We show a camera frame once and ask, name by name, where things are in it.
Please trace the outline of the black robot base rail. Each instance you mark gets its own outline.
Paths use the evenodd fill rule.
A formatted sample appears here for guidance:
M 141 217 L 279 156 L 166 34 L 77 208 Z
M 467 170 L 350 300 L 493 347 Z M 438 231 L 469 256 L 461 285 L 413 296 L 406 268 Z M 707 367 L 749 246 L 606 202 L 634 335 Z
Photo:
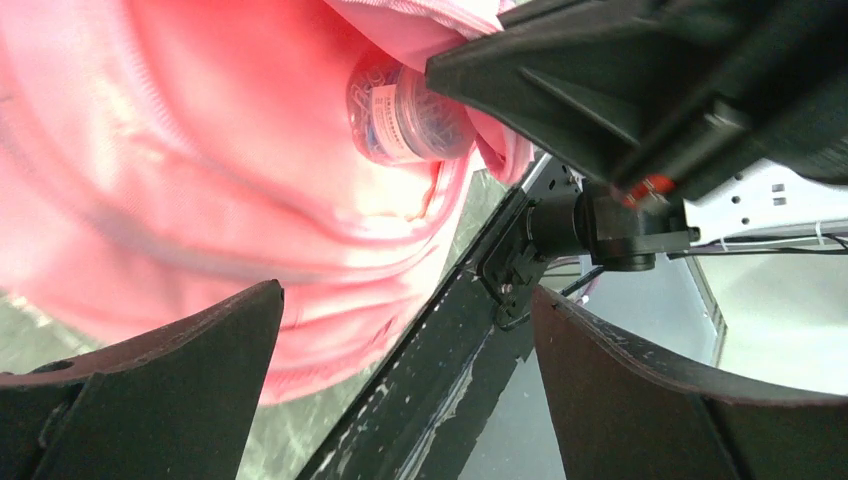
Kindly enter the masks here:
M 426 307 L 301 470 L 304 479 L 455 478 L 517 365 L 548 260 L 524 238 L 530 207 L 574 189 L 542 156 L 447 271 Z

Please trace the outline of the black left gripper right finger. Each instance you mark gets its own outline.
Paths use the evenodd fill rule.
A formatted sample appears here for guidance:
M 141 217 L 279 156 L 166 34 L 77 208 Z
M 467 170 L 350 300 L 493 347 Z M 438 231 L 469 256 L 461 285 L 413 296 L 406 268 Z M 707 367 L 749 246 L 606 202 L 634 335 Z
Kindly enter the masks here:
M 570 479 L 843 479 L 847 400 L 736 375 L 544 287 L 535 351 Z

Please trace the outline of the pink student backpack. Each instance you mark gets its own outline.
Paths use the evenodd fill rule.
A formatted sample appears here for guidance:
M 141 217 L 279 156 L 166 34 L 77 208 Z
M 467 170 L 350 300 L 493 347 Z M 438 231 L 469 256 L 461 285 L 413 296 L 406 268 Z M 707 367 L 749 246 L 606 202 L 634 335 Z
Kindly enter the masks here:
M 434 293 L 473 170 L 530 143 L 473 112 L 473 150 L 380 164 L 348 107 L 364 60 L 422 70 L 507 1 L 5 1 L 1 288 L 116 343 L 269 279 L 260 400 L 381 359 Z

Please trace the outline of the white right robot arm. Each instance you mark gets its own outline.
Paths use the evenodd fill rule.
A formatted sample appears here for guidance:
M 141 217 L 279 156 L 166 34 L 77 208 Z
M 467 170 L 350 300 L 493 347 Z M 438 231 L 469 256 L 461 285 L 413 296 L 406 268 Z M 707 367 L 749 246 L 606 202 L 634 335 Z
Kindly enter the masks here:
M 847 216 L 843 1 L 532 1 L 430 58 L 433 91 L 500 121 L 581 188 L 528 194 L 481 263 L 589 254 L 640 271 Z

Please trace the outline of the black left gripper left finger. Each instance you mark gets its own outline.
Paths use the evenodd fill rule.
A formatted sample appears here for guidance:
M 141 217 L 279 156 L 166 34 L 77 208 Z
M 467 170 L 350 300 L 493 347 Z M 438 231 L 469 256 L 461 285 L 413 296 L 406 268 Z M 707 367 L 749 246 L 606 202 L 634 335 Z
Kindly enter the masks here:
M 233 479 L 281 323 L 258 283 L 126 341 L 1 377 L 5 479 Z

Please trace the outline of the clear jar of paper clips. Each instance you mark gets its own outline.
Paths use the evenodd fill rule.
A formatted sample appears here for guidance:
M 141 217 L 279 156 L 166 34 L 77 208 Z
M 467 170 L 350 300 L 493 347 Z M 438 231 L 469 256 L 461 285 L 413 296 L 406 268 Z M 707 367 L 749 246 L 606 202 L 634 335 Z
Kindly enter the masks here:
M 477 136 L 463 105 L 430 90 L 423 73 L 377 49 L 356 63 L 347 108 L 358 151 L 384 166 L 460 160 Z

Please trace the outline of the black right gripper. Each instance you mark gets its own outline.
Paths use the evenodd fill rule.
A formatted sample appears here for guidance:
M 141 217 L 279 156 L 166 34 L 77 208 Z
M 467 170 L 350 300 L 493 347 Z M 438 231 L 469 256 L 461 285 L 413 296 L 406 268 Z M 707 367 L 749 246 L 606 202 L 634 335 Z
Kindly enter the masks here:
M 532 1 L 428 87 L 620 193 L 694 200 L 760 159 L 847 182 L 843 1 Z

